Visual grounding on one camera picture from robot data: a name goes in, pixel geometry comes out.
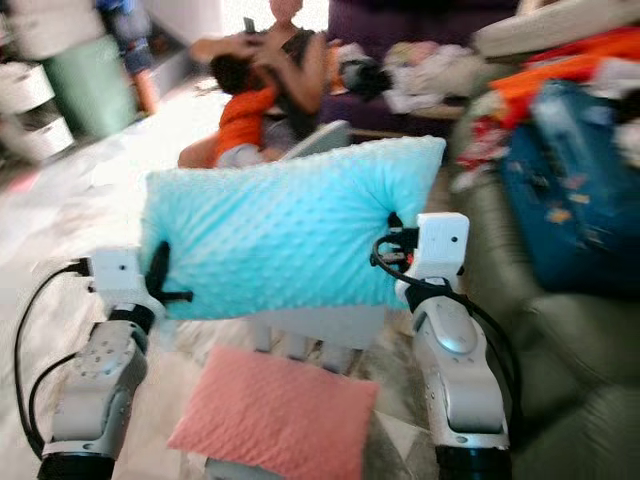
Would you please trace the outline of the green bin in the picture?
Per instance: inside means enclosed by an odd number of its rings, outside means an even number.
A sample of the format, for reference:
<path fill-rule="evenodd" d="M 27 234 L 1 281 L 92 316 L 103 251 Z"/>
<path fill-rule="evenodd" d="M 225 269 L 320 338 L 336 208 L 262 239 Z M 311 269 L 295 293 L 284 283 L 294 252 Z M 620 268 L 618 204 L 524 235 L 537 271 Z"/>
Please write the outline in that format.
<path fill-rule="evenodd" d="M 55 104 L 73 132 L 101 140 L 133 123 L 134 91 L 118 46 L 108 35 L 42 60 Z"/>

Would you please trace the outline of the white cabinet box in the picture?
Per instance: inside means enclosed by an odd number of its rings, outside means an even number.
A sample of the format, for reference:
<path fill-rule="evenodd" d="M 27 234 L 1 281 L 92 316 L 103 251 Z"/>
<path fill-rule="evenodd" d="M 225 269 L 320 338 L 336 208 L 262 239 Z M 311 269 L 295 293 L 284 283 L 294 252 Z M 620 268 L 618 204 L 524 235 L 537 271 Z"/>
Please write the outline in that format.
<path fill-rule="evenodd" d="M 93 0 L 8 0 L 9 22 L 20 52 L 44 60 L 105 36 Z"/>

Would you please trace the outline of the white clothes heap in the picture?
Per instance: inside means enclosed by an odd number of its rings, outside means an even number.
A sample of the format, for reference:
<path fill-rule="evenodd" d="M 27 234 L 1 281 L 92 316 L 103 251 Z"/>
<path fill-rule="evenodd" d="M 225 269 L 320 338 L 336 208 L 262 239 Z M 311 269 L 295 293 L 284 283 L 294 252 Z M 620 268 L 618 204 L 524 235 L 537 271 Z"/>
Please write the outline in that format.
<path fill-rule="evenodd" d="M 452 97 L 467 99 L 485 68 L 485 60 L 470 47 L 398 42 L 383 59 L 383 69 L 392 78 L 392 87 L 383 97 L 396 114 L 433 108 Z"/>

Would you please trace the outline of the red patterned cloth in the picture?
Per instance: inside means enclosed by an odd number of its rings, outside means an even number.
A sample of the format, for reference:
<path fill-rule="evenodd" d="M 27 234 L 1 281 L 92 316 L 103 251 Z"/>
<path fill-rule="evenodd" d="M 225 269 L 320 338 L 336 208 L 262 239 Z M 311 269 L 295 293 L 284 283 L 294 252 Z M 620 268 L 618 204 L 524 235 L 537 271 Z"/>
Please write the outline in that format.
<path fill-rule="evenodd" d="M 454 157 L 454 163 L 461 168 L 479 169 L 507 155 L 509 131 L 495 116 L 485 115 L 472 120 L 468 133 L 470 137 L 462 142 L 460 152 Z"/>

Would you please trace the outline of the dark green leather sofa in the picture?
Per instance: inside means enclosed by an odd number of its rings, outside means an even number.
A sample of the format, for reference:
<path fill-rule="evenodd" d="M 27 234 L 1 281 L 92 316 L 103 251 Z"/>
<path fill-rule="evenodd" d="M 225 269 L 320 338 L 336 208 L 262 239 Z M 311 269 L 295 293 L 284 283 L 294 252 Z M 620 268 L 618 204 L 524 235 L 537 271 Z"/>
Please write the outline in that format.
<path fill-rule="evenodd" d="M 640 480 L 640 297 L 541 287 L 500 175 L 506 156 L 453 204 L 470 220 L 468 297 L 522 370 L 513 477 Z"/>

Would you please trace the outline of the purple sofa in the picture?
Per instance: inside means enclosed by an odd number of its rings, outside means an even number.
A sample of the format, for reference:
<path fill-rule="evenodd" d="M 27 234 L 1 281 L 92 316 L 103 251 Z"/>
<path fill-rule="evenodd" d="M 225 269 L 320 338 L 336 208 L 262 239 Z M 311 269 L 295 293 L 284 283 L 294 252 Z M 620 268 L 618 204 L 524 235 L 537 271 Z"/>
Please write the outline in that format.
<path fill-rule="evenodd" d="M 476 29 L 512 17 L 520 0 L 330 0 L 326 36 L 357 44 L 383 59 L 398 42 L 433 41 L 467 46 Z M 321 123 L 344 120 L 356 131 L 447 137 L 452 120 L 394 114 L 385 100 L 365 102 L 352 93 L 329 95 Z"/>

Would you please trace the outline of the beige cushion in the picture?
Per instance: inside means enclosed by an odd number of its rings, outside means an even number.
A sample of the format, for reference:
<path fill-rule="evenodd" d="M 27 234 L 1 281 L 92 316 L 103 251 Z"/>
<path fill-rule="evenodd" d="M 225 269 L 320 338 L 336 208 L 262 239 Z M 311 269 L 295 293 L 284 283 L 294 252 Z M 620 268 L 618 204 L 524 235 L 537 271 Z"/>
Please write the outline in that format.
<path fill-rule="evenodd" d="M 477 29 L 472 47 L 484 58 L 539 52 L 631 26 L 640 0 L 559 0 Z"/>

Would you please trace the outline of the child in orange shirt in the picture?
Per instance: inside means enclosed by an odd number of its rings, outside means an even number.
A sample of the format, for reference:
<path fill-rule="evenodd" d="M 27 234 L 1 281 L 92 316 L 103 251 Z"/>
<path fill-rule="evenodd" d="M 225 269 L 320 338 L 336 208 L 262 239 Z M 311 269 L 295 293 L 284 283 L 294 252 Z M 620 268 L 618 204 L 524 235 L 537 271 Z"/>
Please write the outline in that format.
<path fill-rule="evenodd" d="M 283 151 L 264 143 L 266 114 L 276 97 L 268 69 L 234 54 L 215 56 L 210 67 L 221 90 L 230 95 L 212 146 L 212 166 L 243 168 L 279 160 Z"/>

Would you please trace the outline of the person in blue shorts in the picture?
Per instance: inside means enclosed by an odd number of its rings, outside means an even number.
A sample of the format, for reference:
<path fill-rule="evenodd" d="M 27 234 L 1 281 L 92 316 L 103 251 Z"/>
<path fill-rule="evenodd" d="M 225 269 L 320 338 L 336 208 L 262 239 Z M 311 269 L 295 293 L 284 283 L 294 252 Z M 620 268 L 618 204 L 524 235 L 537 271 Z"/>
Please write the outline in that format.
<path fill-rule="evenodd" d="M 148 46 L 151 23 L 145 9 L 140 0 L 93 0 L 93 5 L 122 52 L 141 108 L 154 115 L 157 111 L 157 93 L 151 78 L 154 55 Z"/>

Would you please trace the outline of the orange cloth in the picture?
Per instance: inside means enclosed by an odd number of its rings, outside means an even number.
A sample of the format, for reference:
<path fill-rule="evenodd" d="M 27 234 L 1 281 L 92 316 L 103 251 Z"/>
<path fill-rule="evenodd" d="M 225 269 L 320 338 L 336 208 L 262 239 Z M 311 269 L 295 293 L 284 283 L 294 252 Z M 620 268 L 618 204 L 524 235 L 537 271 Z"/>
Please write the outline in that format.
<path fill-rule="evenodd" d="M 504 102 L 500 124 L 513 129 L 529 116 L 532 99 L 550 79 L 588 82 L 596 68 L 608 58 L 640 61 L 640 27 L 612 29 L 600 35 L 582 38 L 557 49 L 535 55 L 525 68 L 512 76 L 494 79 L 490 87 Z"/>

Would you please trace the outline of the black cloth heap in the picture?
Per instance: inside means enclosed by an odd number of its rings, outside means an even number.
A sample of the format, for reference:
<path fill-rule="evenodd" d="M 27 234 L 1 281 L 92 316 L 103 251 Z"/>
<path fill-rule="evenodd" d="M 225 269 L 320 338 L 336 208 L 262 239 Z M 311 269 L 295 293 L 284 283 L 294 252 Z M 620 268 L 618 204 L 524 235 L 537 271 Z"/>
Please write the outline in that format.
<path fill-rule="evenodd" d="M 393 87 L 392 76 L 371 58 L 353 58 L 339 65 L 339 74 L 349 93 L 369 102 Z"/>

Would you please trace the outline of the teal dotted pillow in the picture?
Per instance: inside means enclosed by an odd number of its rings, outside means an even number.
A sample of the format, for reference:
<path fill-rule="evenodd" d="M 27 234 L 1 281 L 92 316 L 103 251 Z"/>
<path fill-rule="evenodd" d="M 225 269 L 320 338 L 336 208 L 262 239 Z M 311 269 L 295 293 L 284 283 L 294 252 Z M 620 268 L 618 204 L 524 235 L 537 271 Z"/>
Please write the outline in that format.
<path fill-rule="evenodd" d="M 397 307 L 394 280 L 370 264 L 390 215 L 424 211 L 445 141 L 399 137 L 241 169 L 151 172 L 140 261 L 168 243 L 164 291 L 178 319 L 284 308 Z"/>

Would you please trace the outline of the light blue child chair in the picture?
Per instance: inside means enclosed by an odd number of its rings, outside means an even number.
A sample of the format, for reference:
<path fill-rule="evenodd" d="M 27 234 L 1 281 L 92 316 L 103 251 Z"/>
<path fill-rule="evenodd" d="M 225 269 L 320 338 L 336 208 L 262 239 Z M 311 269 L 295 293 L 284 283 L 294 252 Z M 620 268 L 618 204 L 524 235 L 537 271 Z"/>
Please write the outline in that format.
<path fill-rule="evenodd" d="M 255 352 L 347 376 L 352 358 L 378 337 L 385 316 L 384 307 L 292 308 L 252 314 L 246 321 Z M 211 458 L 206 474 L 209 480 L 284 480 L 264 468 Z"/>
<path fill-rule="evenodd" d="M 349 123 L 346 120 L 326 123 L 317 128 L 306 140 L 297 143 L 291 150 L 279 157 L 280 161 L 297 159 L 324 152 L 332 151 L 334 148 L 343 148 L 351 145 L 351 132 Z"/>

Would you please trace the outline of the white drawer unit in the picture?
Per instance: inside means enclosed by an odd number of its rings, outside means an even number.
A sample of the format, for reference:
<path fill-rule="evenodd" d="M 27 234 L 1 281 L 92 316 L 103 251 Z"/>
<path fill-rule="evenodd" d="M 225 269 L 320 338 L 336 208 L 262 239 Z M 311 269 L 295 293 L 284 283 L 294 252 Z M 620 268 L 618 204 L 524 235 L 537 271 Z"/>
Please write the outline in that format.
<path fill-rule="evenodd" d="M 0 65 L 0 111 L 1 142 L 28 163 L 50 163 L 76 142 L 40 64 Z"/>

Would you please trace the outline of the blue suitcase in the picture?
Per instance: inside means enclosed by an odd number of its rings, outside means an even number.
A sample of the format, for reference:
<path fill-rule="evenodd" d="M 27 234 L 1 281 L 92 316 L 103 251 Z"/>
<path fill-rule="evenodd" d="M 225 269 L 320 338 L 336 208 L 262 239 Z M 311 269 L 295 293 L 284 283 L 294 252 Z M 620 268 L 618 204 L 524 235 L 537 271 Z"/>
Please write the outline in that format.
<path fill-rule="evenodd" d="M 640 297 L 640 168 L 614 143 L 614 110 L 550 79 L 509 137 L 500 175 L 532 273 L 547 291 Z"/>

